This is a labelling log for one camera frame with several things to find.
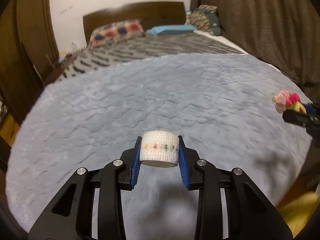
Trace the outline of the grey black patterned bedsheet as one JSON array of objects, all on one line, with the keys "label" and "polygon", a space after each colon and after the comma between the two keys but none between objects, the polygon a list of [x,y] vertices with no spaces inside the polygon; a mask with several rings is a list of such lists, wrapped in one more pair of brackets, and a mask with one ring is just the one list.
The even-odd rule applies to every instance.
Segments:
[{"label": "grey black patterned bedsheet", "polygon": [[187,34],[145,35],[81,51],[65,64],[57,82],[103,67],[149,57],[189,53],[245,54],[246,51],[223,36],[213,36],[199,30]]}]

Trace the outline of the grey fluffy blanket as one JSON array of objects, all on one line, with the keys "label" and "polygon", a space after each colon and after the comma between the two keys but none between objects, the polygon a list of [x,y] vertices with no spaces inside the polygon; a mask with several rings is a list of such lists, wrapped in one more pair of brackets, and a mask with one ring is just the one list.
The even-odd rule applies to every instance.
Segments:
[{"label": "grey fluffy blanket", "polygon": [[[242,169],[273,204],[297,178],[311,137],[285,122],[272,98],[309,99],[251,55],[181,54],[101,68],[48,85],[11,149],[8,206],[28,233],[79,168],[104,168],[148,131],[167,131],[216,168]],[[125,239],[195,239],[199,192],[179,164],[140,163],[121,192]]]}]

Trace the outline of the red blue checkered pillow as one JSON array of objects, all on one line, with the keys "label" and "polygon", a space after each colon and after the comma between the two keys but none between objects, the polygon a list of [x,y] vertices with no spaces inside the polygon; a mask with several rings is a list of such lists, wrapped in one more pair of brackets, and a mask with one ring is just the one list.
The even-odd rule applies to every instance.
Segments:
[{"label": "red blue checkered pillow", "polygon": [[145,31],[139,19],[113,22],[94,29],[89,38],[88,46],[94,48],[109,42],[129,40],[144,35]]}]

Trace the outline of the dark wooden wardrobe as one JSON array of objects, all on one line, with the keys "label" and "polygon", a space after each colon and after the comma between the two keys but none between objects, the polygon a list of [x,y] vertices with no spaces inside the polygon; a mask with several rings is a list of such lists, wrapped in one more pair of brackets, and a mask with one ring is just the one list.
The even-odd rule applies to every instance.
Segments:
[{"label": "dark wooden wardrobe", "polygon": [[1,2],[1,96],[18,124],[42,93],[58,57],[49,0]]}]

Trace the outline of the light blue pillow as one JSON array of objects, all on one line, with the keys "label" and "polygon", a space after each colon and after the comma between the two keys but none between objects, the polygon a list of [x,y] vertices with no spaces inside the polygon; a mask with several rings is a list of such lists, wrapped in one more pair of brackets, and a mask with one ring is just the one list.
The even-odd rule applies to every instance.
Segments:
[{"label": "light blue pillow", "polygon": [[189,24],[159,25],[147,30],[146,33],[153,36],[193,33],[196,28]]}]

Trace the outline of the dark wooden headboard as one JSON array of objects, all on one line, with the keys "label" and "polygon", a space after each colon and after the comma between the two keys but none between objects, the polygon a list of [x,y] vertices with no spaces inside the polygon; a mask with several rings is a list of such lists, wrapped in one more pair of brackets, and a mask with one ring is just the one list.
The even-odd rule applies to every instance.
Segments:
[{"label": "dark wooden headboard", "polygon": [[82,17],[86,43],[91,33],[99,26],[124,20],[138,19],[144,30],[158,25],[185,24],[183,2],[159,1],[139,2],[107,8],[86,14]]}]

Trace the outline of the brown curtain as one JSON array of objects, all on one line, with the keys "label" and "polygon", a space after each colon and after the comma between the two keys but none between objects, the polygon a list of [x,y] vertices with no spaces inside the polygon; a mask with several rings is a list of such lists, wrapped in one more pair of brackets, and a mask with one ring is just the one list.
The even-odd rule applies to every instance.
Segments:
[{"label": "brown curtain", "polygon": [[310,0],[191,0],[215,5],[225,37],[270,63],[306,93],[319,91],[319,13]]}]

